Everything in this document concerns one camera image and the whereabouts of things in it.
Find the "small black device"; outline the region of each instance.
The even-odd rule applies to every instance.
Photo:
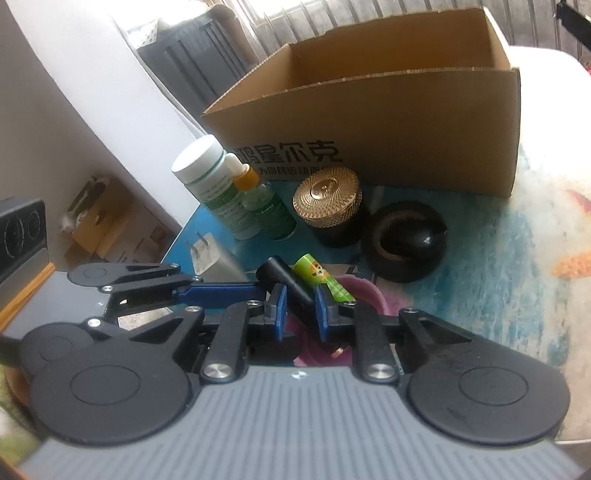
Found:
[[[43,201],[32,197],[0,200],[0,283],[43,248],[47,248]]]

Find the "cardboard box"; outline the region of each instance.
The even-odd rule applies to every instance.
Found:
[[[92,254],[111,224],[133,203],[133,196],[118,180],[111,179],[105,191],[89,208],[72,232],[72,240]]]
[[[519,71],[486,9],[373,20],[285,45],[204,122],[267,179],[343,165],[375,184],[508,196]]]
[[[111,224],[96,255],[107,262],[158,263],[173,240],[173,233],[146,207],[136,203]]]

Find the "ribbed gray surface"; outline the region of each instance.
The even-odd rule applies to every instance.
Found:
[[[49,440],[21,469],[31,480],[571,480],[582,472],[549,441],[494,450],[449,440],[393,389],[344,367],[251,367],[234,384],[206,387],[180,422],[147,440],[113,449]]]

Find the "metal screw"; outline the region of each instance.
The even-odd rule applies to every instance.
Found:
[[[368,368],[368,375],[376,380],[392,378],[396,371],[392,366],[386,364],[373,364]]]
[[[203,369],[203,375],[209,378],[228,378],[232,375],[232,367],[226,364],[210,364]]]

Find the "gold lid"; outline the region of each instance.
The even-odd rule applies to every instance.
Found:
[[[362,200],[359,178],[353,170],[331,167],[305,179],[294,193],[295,212],[309,225],[328,228],[357,213]]]

